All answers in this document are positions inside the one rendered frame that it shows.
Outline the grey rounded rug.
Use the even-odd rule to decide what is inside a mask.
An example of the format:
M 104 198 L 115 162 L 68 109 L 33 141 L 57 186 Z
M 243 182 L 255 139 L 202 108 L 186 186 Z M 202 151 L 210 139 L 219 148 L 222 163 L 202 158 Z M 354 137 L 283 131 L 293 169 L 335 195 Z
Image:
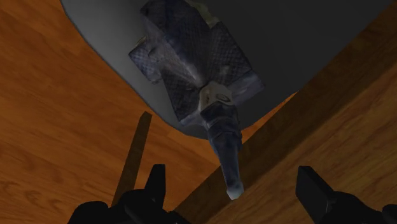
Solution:
M 300 90 L 393 0 L 194 0 L 231 32 L 265 88 L 240 105 L 247 128 Z M 163 83 L 151 84 L 129 59 L 144 35 L 139 16 L 147 0 L 61 0 L 84 40 L 167 124 L 205 138 L 177 121 Z

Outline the dark blue textured handled tool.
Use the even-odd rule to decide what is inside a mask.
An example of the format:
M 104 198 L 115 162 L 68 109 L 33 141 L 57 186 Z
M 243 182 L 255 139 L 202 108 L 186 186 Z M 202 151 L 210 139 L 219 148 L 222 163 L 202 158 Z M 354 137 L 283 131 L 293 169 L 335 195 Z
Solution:
M 163 82 L 178 122 L 201 125 L 232 199 L 244 193 L 237 108 L 263 90 L 226 26 L 191 0 L 149 0 L 140 10 L 146 35 L 130 59 L 152 83 Z

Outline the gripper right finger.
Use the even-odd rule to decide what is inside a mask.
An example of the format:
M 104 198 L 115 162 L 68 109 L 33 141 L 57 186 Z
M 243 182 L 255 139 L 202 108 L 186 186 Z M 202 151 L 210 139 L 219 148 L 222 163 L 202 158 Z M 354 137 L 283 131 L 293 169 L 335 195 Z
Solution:
M 381 211 L 357 196 L 335 191 L 311 166 L 300 166 L 295 194 L 314 224 L 397 224 L 397 204 Z

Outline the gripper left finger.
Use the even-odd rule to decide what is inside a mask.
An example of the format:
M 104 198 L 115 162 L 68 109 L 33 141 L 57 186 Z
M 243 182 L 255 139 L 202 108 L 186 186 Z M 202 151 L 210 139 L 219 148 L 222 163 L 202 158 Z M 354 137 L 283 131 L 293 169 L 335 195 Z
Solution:
M 163 209 L 165 190 L 165 165 L 155 164 L 143 189 L 125 192 L 113 206 L 82 203 L 67 224 L 190 224 L 177 212 Z

